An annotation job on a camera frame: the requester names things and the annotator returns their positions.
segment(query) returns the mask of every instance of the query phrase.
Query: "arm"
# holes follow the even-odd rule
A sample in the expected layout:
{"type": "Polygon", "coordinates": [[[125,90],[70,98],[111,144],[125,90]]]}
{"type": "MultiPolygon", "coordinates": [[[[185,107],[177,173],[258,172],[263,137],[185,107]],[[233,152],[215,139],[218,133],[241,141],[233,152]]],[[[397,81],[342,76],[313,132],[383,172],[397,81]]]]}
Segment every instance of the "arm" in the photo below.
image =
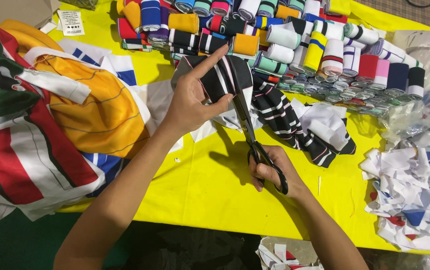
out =
{"type": "Polygon", "coordinates": [[[165,156],[183,135],[226,112],[233,98],[205,106],[199,79],[228,50],[224,46],[180,77],[168,112],[147,144],[80,216],[55,256],[54,269],[100,269],[108,252],[134,218],[165,156]]]}
{"type": "MultiPolygon", "coordinates": [[[[323,267],[327,270],[368,270],[358,249],[315,199],[283,148],[267,145],[263,148],[274,164],[283,171],[288,182],[287,196],[299,205],[303,223],[323,267]]],[[[250,157],[250,170],[252,183],[258,191],[261,192],[263,186],[256,178],[267,179],[278,188],[281,187],[277,172],[265,164],[256,165],[253,157],[250,157]]]]}

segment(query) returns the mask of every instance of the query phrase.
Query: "black cable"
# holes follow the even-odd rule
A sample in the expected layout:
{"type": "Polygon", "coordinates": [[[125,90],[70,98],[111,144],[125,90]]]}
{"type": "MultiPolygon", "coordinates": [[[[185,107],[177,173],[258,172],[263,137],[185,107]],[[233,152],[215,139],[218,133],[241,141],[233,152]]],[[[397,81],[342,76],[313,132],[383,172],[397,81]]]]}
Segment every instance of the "black cable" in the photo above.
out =
{"type": "Polygon", "coordinates": [[[406,2],[407,2],[410,6],[413,6],[413,7],[416,7],[416,8],[428,8],[428,7],[430,7],[430,3],[429,3],[428,5],[426,5],[426,6],[419,6],[419,5],[416,5],[416,4],[412,3],[412,2],[410,2],[410,0],[406,0],[406,2]]]}

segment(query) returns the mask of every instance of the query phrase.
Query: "scissors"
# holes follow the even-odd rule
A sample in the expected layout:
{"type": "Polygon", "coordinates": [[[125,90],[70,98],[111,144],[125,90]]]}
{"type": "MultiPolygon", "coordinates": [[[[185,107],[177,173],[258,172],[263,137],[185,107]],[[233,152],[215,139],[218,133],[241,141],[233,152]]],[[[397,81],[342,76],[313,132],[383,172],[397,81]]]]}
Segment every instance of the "scissors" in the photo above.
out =
{"type": "MultiPolygon", "coordinates": [[[[263,161],[265,161],[265,163],[268,166],[275,169],[275,171],[278,173],[278,177],[280,178],[282,189],[281,190],[278,189],[277,186],[275,186],[275,188],[278,190],[278,192],[281,192],[286,195],[289,192],[289,184],[287,183],[287,179],[285,178],[285,175],[283,174],[282,170],[273,163],[272,159],[268,156],[267,152],[264,150],[262,145],[259,142],[257,142],[257,140],[255,139],[254,127],[250,119],[250,113],[247,107],[247,102],[245,100],[245,96],[243,95],[243,91],[241,90],[237,73],[234,72],[236,70],[235,65],[231,60],[228,62],[230,63],[231,73],[233,77],[233,86],[235,87],[233,104],[235,106],[236,115],[238,116],[240,125],[242,126],[243,134],[245,135],[247,144],[250,148],[247,154],[247,160],[248,162],[250,162],[250,156],[252,156],[254,161],[257,164],[259,164],[260,158],[258,154],[260,154],[260,157],[263,159],[263,161]]],[[[258,179],[258,181],[260,181],[260,183],[262,183],[263,185],[265,184],[264,179],[258,179]]]]}

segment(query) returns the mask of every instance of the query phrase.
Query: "care label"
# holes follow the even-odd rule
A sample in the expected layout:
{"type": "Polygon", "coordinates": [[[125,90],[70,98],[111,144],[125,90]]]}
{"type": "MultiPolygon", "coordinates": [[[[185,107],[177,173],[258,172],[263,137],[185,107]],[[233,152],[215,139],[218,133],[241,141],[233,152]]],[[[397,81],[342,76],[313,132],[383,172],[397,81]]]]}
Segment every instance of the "care label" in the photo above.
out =
{"type": "Polygon", "coordinates": [[[80,11],[58,10],[57,12],[60,19],[58,24],[61,24],[64,36],[85,35],[80,11]]]}

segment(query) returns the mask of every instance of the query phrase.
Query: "yellow tablecloth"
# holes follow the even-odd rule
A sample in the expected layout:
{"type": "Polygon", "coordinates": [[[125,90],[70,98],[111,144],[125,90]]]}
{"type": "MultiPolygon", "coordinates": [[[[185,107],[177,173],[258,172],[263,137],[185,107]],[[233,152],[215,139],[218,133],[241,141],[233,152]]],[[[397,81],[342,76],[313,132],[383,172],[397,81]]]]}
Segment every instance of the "yellow tablecloth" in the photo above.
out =
{"type": "MultiPolygon", "coordinates": [[[[171,78],[174,68],[168,53],[129,52],[121,48],[115,21],[116,1],[100,0],[95,11],[65,3],[60,9],[81,11],[85,35],[71,39],[111,49],[113,54],[130,55],[140,85],[171,78]]],[[[384,30],[430,30],[420,23],[352,2],[350,20],[360,24],[362,18],[384,30]]],[[[54,40],[64,38],[57,30],[49,35],[54,40]]],[[[289,95],[290,99],[293,97],[302,102],[314,101],[303,95],[289,95]]],[[[369,150],[385,144],[377,126],[374,117],[348,114],[347,130],[356,142],[356,154],[337,156],[329,169],[310,163],[304,152],[281,144],[268,128],[257,130],[255,136],[262,144],[284,147],[310,191],[357,247],[397,250],[376,235],[377,216],[364,211],[374,189],[371,181],[362,180],[358,164],[369,150]],[[322,181],[318,196],[319,176],[322,181]]],[[[189,135],[183,143],[182,150],[167,155],[134,220],[309,240],[299,212],[273,185],[268,184],[267,189],[258,193],[250,184],[248,146],[242,133],[218,126],[218,133],[196,144],[189,135]]],[[[59,211],[82,212],[90,201],[59,211]]]]}

